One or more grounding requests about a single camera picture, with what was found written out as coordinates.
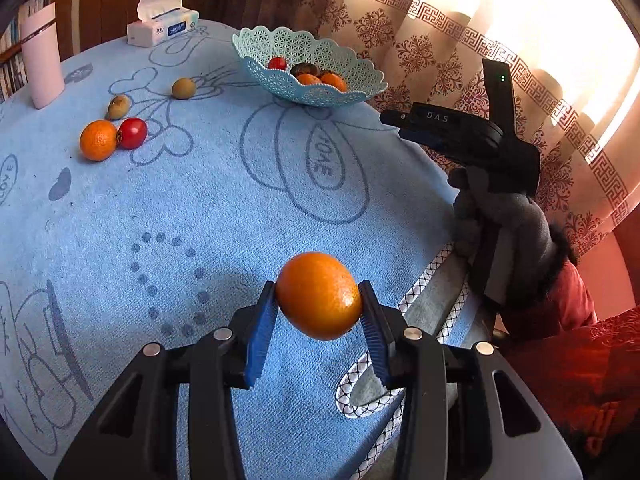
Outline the red sleeve forearm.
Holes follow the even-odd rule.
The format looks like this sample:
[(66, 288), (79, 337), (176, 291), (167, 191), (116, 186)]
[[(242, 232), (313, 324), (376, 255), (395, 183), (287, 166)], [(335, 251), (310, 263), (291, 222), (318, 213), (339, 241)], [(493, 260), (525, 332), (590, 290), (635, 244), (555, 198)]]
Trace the red sleeve forearm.
[(639, 475), (639, 310), (598, 320), (571, 262), (536, 307), (508, 314), (503, 354), (587, 479)]

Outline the grey gloved hand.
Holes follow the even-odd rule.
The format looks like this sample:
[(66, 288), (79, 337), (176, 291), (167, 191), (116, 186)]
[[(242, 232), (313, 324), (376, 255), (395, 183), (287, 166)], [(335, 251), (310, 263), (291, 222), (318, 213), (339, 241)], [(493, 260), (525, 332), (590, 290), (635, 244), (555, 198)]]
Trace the grey gloved hand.
[(488, 173), (476, 167), (451, 170), (448, 183), (459, 193), (454, 200), (454, 250), (473, 257), (483, 239), (482, 224), (495, 224), (512, 240), (511, 263), (501, 272), (504, 299), (501, 303), (523, 311), (541, 302), (550, 292), (565, 263), (578, 263), (573, 247), (544, 212), (520, 193), (491, 193)]

